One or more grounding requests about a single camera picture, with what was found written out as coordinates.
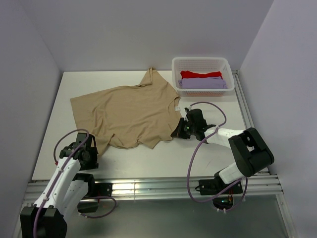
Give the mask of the beige t shirt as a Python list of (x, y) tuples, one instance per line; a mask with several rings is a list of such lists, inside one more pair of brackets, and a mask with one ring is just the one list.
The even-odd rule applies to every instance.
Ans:
[(129, 149), (144, 144), (153, 149), (160, 141), (170, 141), (181, 118), (179, 101), (176, 90), (154, 68), (138, 85), (70, 100), (76, 127), (95, 137), (100, 154), (108, 146)]

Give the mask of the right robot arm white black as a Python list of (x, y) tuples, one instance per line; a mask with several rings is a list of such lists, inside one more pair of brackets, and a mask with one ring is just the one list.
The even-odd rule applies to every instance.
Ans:
[(246, 130), (221, 128), (207, 124), (200, 109), (185, 109), (186, 117), (181, 118), (171, 137), (189, 139), (194, 136), (200, 143), (194, 150), (187, 173), (189, 180), (191, 167), (199, 147), (217, 144), (231, 150), (234, 163), (214, 174), (213, 179), (201, 179), (195, 188), (200, 195), (226, 193), (231, 187), (249, 178), (274, 163), (274, 156), (259, 132), (250, 127)]

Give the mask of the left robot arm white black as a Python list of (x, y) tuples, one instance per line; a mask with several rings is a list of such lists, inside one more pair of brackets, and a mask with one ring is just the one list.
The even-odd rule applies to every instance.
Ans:
[(20, 213), (22, 237), (64, 238), (69, 215), (82, 198), (96, 194), (97, 186), (87, 170), (98, 168), (95, 137), (85, 129), (76, 130), (75, 142), (64, 147), (45, 190)]

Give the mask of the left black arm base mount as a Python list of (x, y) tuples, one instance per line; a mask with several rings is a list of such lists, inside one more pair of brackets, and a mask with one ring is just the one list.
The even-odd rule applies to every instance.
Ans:
[(83, 199), (77, 205), (77, 210), (80, 213), (95, 213), (99, 207), (99, 199), (91, 199), (91, 197), (97, 196), (111, 196), (112, 183), (109, 182), (98, 182), (94, 185), (92, 192), (85, 195)]

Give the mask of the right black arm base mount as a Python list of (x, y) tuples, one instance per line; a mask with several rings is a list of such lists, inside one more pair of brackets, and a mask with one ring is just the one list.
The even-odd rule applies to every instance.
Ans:
[(233, 195), (242, 194), (242, 184), (238, 182), (237, 184), (230, 187), (231, 184), (225, 184), (218, 179), (201, 179), (199, 180), (199, 185), (195, 187), (195, 191), (199, 192), (201, 196), (216, 195), (223, 189), (226, 191), (223, 193), (225, 197), (217, 197), (212, 203), (216, 208), (219, 209), (229, 209), (234, 205)]

